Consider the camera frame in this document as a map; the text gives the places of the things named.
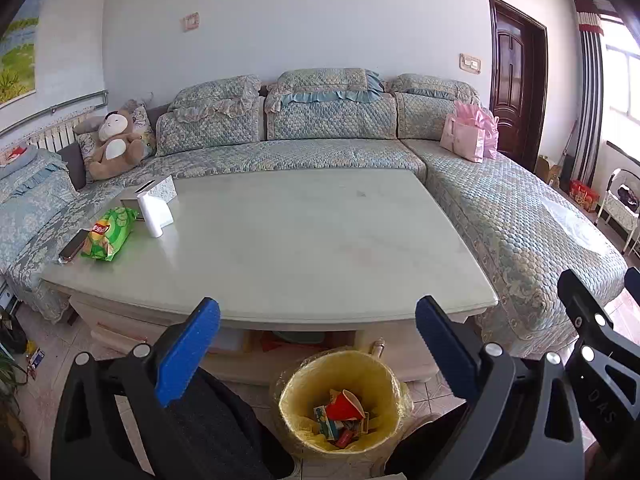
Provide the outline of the red paper cup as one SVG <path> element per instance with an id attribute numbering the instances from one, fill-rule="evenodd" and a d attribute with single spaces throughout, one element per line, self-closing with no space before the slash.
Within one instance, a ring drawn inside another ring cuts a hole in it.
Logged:
<path id="1" fill-rule="evenodd" d="M 358 396 L 346 389 L 330 390 L 326 414 L 333 420 L 359 420 L 366 416 Z"/>

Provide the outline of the red gold cigarette pack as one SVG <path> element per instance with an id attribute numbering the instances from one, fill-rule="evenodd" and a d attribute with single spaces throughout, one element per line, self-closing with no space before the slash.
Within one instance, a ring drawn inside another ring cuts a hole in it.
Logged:
<path id="1" fill-rule="evenodd" d="M 359 440 L 369 432 L 369 419 L 339 420 L 335 422 L 337 437 L 334 445 L 341 450 L 347 448 L 352 442 Z"/>

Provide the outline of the blue bear medicine box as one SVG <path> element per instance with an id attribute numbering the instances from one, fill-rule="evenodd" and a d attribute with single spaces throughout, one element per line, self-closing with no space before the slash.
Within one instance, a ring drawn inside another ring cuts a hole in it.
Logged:
<path id="1" fill-rule="evenodd" d="M 339 420 L 330 419 L 324 405 L 314 407 L 314 417 L 318 422 L 320 434 L 323 434 L 326 440 L 335 442 L 341 437 L 341 433 L 345 429 L 344 424 Z"/>

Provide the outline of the yellow lined trash bin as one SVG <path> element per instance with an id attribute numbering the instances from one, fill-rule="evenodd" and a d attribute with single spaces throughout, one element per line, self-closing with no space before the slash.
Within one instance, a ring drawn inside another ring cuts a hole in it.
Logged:
<path id="1" fill-rule="evenodd" d="M 371 457 L 395 444 L 413 410 L 408 387 L 376 356 L 335 349 L 274 380 L 274 424 L 300 458 Z"/>

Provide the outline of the white folding chair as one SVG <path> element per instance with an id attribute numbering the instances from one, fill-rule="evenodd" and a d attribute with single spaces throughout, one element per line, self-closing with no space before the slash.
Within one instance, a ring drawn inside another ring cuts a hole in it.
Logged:
<path id="1" fill-rule="evenodd" d="M 605 221 L 614 220 L 625 231 L 625 244 L 620 253 L 636 249 L 639 240 L 639 176 L 633 171 L 616 168 L 606 184 L 603 192 L 597 219 L 598 224 L 602 216 Z"/>

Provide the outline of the green chips bag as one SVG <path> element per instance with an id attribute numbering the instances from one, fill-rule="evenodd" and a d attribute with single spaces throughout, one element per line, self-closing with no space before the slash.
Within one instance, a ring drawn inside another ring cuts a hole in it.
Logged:
<path id="1" fill-rule="evenodd" d="M 136 210 L 123 206 L 109 209 L 87 234 L 80 254 L 111 262 L 124 246 L 138 215 Z"/>

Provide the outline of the white tissue roll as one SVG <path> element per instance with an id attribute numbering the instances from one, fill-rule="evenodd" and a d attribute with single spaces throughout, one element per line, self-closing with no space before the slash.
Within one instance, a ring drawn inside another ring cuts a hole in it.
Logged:
<path id="1" fill-rule="evenodd" d="M 143 197 L 141 200 L 144 223 L 154 238 L 161 237 L 166 226 L 174 223 L 174 216 L 168 204 L 153 197 Z"/>

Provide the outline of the black smartphone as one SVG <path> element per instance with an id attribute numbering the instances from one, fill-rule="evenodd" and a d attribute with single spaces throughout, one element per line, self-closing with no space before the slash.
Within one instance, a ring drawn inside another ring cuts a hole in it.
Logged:
<path id="1" fill-rule="evenodd" d="M 58 263 L 66 264 L 72 261 L 78 252 L 81 251 L 82 246 L 84 246 L 88 234 L 89 230 L 87 229 L 79 230 L 58 253 Z"/>

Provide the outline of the green potted plant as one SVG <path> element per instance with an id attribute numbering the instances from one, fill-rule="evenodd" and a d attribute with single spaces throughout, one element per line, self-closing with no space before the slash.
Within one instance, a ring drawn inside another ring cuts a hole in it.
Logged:
<path id="1" fill-rule="evenodd" d="M 19 366 L 6 348 L 0 350 L 0 388 L 1 400 L 21 411 L 16 395 L 19 388 L 28 383 L 28 374 Z"/>

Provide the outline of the brown plush monkey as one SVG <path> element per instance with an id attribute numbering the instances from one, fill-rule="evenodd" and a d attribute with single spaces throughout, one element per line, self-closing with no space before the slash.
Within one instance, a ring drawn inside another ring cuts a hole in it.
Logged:
<path id="1" fill-rule="evenodd" d="M 98 143 L 86 168 L 93 181 L 118 177 L 142 161 L 142 135 L 134 132 L 134 121 L 126 110 L 108 114 L 98 129 Z"/>

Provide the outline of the pink gift bag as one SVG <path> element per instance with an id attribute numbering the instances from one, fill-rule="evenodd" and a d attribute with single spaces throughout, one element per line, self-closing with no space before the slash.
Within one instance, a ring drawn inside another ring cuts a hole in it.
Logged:
<path id="1" fill-rule="evenodd" d="M 442 148 L 479 164 L 498 156 L 499 117 L 474 104 L 454 102 L 448 114 L 439 144 Z"/>

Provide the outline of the white radiator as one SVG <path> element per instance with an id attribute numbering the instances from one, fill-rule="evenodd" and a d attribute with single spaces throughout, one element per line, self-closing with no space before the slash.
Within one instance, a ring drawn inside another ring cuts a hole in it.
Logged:
<path id="1" fill-rule="evenodd" d="M 35 145 L 40 150 L 57 153 L 76 141 L 74 128 L 90 116 L 90 113 L 84 113 L 56 122 L 35 132 L 26 143 Z"/>

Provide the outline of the dark wooden door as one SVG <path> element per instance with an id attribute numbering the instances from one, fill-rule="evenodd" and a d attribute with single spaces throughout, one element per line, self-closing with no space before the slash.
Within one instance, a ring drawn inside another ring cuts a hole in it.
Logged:
<path id="1" fill-rule="evenodd" d="M 547 29 L 502 0 L 489 0 L 489 10 L 489 109 L 499 118 L 498 151 L 532 171 L 539 154 L 547 102 Z"/>

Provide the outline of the wall socket plate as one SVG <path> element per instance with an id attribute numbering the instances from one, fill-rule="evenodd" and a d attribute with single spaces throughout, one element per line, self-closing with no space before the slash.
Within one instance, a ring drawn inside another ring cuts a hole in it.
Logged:
<path id="1" fill-rule="evenodd" d="M 464 72 L 479 75 L 482 72 L 482 60 L 473 55 L 460 53 L 459 68 Z"/>

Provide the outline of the wall switch plate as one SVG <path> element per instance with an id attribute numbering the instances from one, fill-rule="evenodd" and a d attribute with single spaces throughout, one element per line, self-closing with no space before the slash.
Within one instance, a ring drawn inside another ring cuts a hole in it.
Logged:
<path id="1" fill-rule="evenodd" d="M 192 32 L 192 30 L 200 27 L 200 14 L 198 12 L 191 13 L 181 20 L 182 30 L 184 32 Z"/>

